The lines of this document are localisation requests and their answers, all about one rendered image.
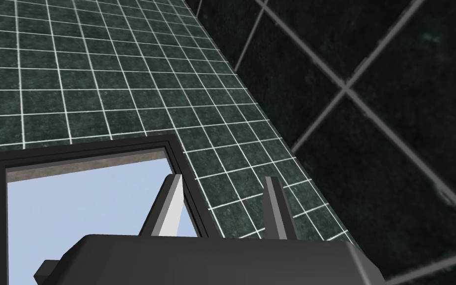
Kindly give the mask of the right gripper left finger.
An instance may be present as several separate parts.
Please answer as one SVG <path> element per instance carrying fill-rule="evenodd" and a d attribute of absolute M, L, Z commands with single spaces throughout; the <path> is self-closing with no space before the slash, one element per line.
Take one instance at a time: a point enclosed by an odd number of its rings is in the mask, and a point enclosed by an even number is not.
<path fill-rule="evenodd" d="M 139 232 L 140 236 L 176 237 L 183 207 L 181 174 L 168 174 Z"/>

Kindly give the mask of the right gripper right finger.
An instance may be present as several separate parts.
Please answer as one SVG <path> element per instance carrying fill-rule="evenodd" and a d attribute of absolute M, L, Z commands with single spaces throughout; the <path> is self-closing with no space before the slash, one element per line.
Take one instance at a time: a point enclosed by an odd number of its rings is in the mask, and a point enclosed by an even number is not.
<path fill-rule="evenodd" d="M 297 240 L 297 228 L 279 179 L 266 176 L 265 182 L 262 209 L 266 238 Z"/>

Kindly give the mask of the black framed window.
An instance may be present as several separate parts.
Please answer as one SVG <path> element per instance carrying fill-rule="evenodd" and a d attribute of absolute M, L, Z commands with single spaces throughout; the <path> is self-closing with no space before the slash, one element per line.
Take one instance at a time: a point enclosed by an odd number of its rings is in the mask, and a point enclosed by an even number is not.
<path fill-rule="evenodd" d="M 0 151 L 0 285 L 86 235 L 139 235 L 168 174 L 181 174 L 178 236 L 218 238 L 177 135 Z"/>

